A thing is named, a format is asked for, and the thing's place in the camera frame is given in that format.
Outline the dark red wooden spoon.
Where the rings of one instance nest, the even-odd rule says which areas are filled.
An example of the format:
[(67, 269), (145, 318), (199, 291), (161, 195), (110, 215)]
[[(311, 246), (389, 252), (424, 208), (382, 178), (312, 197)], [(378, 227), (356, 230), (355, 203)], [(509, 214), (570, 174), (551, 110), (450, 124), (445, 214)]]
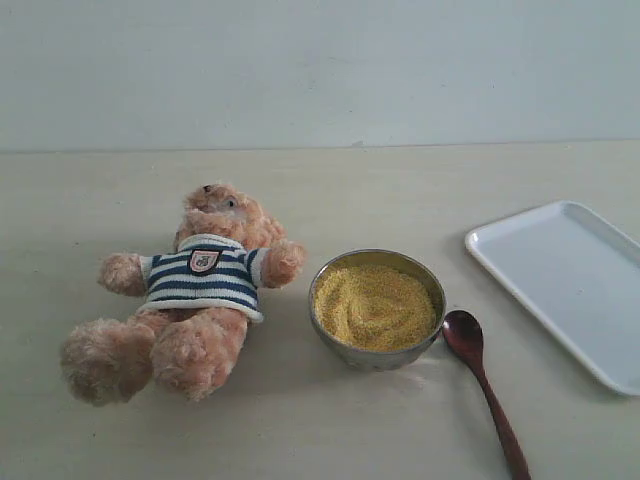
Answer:
[(483, 364), (484, 337), (479, 322), (467, 311), (450, 311), (444, 317), (442, 334), (449, 349), (469, 368), (480, 385), (511, 478), (531, 479), (517, 437), (486, 376)]

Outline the metal bowl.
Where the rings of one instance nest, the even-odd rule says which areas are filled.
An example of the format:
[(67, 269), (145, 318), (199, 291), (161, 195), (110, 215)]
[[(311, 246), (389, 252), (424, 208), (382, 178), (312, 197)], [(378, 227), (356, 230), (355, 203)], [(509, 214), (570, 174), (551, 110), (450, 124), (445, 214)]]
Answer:
[[(375, 264), (391, 267), (421, 282), (434, 306), (434, 331), (422, 342), (399, 351), (376, 352), (360, 350), (343, 344), (331, 336), (319, 323), (314, 313), (316, 288), (332, 269)], [(415, 362), (438, 338), (446, 312), (446, 297), (441, 283), (431, 270), (411, 257), (383, 249), (361, 249), (344, 253), (327, 262), (315, 275), (309, 288), (309, 312), (312, 325), (322, 341), (347, 365), (366, 371), (394, 370)]]

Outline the white rectangular plastic tray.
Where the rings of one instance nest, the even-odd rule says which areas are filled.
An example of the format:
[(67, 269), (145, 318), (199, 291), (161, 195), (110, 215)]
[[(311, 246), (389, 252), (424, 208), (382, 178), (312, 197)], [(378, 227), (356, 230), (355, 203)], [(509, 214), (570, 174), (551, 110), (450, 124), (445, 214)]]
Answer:
[(598, 381), (639, 394), (639, 244), (557, 201), (476, 227), (471, 256)]

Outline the yellow millet grains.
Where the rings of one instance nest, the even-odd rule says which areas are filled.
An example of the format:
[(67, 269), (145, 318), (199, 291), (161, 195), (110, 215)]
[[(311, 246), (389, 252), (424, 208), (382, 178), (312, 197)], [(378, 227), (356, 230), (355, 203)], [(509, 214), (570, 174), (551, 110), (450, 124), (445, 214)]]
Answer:
[(375, 264), (330, 270), (316, 288), (314, 313), (341, 343), (376, 352), (410, 348), (430, 336), (436, 322), (419, 280)]

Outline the beige teddy bear striped shirt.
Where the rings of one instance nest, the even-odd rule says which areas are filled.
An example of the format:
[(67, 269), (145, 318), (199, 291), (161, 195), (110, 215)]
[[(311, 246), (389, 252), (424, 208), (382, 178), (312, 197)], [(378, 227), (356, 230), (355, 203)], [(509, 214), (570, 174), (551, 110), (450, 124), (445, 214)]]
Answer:
[(208, 397), (263, 319), (259, 289), (291, 283), (304, 261), (303, 247), (254, 198), (225, 184), (195, 189), (172, 252), (103, 260), (99, 284), (144, 303), (125, 321), (71, 331), (60, 350), (71, 395), (93, 406), (125, 403), (156, 381), (190, 401)]

